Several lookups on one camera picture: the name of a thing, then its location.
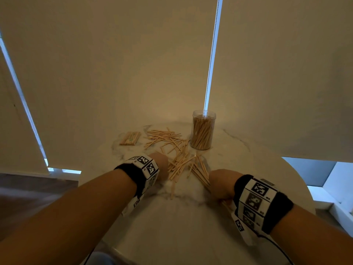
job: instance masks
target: wristband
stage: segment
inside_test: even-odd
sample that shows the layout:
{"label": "wristband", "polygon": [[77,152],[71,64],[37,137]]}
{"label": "wristband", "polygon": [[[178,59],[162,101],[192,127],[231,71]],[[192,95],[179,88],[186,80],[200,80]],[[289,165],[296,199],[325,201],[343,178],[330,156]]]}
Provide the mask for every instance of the wristband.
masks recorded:
{"label": "wristband", "polygon": [[235,215],[256,232],[270,234],[293,208],[293,202],[276,186],[252,175],[240,177],[234,185]]}
{"label": "wristband", "polygon": [[123,170],[137,186],[133,199],[122,212],[123,215],[128,215],[139,204],[145,191],[156,182],[159,169],[156,162],[151,157],[144,154],[127,159],[115,169]]}

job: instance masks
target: round white table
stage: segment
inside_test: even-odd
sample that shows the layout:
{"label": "round white table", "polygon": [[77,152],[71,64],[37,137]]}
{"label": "round white table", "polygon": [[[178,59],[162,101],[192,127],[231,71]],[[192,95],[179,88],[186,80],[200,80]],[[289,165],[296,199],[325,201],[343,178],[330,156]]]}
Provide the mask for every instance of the round white table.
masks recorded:
{"label": "round white table", "polygon": [[[144,126],[130,131],[142,133],[135,146],[120,146],[125,133],[101,145],[79,178],[79,185],[114,169],[124,160],[144,151],[147,130],[170,130],[188,138],[191,124],[167,123]],[[154,152],[164,143],[149,147]],[[298,173],[280,156],[248,139],[215,129],[212,148],[203,155],[209,170],[226,168],[266,178],[297,205],[315,214],[311,194]],[[156,183],[128,217],[120,216],[103,240],[125,258],[147,264],[286,264],[275,246],[259,239],[247,246],[232,219],[213,201],[198,179],[187,170],[175,186],[171,200],[171,182]]]}

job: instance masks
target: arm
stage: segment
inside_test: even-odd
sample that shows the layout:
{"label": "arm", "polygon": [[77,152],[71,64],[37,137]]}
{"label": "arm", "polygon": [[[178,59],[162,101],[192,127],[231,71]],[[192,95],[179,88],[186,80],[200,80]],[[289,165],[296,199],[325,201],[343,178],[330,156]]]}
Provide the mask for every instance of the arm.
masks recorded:
{"label": "arm", "polygon": [[[217,199],[232,200],[234,184],[242,174],[219,169],[210,173],[211,192]],[[294,205],[270,233],[295,264],[351,264],[353,238]]]}
{"label": "arm", "polygon": [[[150,155],[167,175],[168,159]],[[136,184],[122,170],[87,182],[40,211],[0,242],[0,264],[79,264],[133,198]]]}

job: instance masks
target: white roller blind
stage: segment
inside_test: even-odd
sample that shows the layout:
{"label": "white roller blind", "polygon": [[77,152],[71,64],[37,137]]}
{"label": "white roller blind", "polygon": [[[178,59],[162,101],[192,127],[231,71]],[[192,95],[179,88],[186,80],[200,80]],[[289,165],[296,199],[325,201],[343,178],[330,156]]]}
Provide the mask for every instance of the white roller blind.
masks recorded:
{"label": "white roller blind", "polygon": [[50,167],[203,107],[217,0],[3,0],[0,28]]}
{"label": "white roller blind", "polygon": [[49,174],[1,49],[0,173]]}
{"label": "white roller blind", "polygon": [[282,156],[353,161],[353,0],[223,0],[209,109]]}

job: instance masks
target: right hand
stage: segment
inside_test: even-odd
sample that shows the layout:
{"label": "right hand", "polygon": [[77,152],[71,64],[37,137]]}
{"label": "right hand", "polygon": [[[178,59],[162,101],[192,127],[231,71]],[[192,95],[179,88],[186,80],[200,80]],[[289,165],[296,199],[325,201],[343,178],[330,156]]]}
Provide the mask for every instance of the right hand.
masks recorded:
{"label": "right hand", "polygon": [[209,175],[211,194],[216,199],[232,200],[235,195],[234,184],[242,175],[239,172],[228,169],[211,171]]}

